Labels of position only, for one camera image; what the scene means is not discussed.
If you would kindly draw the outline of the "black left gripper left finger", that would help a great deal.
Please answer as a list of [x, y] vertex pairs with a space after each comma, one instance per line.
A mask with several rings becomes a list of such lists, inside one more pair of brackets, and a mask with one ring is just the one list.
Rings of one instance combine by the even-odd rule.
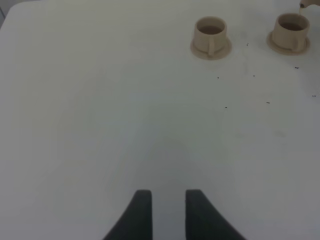
[[151, 240], [152, 238], [152, 192], [137, 190], [122, 216], [103, 239]]

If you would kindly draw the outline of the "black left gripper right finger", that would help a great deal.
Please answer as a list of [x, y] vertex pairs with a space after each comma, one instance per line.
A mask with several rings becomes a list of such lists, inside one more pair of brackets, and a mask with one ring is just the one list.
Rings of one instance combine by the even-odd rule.
[[185, 237], [187, 240], [244, 239], [199, 189], [185, 192]]

